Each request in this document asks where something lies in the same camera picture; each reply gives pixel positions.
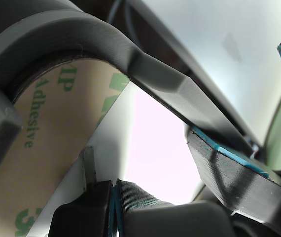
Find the black textured gripper finger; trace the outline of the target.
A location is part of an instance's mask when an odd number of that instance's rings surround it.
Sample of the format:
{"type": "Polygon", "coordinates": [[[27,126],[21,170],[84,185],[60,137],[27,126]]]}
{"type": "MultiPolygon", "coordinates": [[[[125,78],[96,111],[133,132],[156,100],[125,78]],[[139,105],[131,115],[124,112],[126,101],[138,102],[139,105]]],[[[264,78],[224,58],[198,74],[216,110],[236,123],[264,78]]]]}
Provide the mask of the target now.
{"type": "Polygon", "coordinates": [[[135,183],[117,180],[117,226],[121,237],[232,237],[234,230],[218,204],[164,202],[135,183]]]}

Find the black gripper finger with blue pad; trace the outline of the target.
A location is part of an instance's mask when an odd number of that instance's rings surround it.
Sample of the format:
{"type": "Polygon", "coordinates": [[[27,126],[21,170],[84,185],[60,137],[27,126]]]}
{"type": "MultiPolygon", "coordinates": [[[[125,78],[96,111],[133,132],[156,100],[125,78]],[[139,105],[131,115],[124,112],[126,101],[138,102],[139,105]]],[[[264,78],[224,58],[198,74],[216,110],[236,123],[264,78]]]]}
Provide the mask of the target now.
{"type": "Polygon", "coordinates": [[[246,136],[226,105],[210,91],[210,86],[203,81],[204,77],[189,64],[186,51],[139,0],[128,1],[128,34],[142,51],[191,78],[192,87],[188,92],[193,96],[189,117],[191,124],[250,158],[261,155],[260,148],[246,136]]]}
{"type": "Polygon", "coordinates": [[[204,184],[228,209],[281,234],[281,177],[194,127],[187,145],[204,184]]]}

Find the gripper finger with thin blade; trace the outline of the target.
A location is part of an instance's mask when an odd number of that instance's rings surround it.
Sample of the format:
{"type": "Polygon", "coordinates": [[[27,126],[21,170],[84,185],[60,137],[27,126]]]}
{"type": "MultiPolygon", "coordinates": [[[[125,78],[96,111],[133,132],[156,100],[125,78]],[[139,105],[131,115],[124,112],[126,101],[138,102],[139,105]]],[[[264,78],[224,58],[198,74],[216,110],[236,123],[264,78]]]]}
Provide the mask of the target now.
{"type": "Polygon", "coordinates": [[[55,210],[50,237],[107,237],[109,234],[113,183],[97,181],[92,147],[85,147],[79,157],[83,161],[84,192],[55,210]]]}

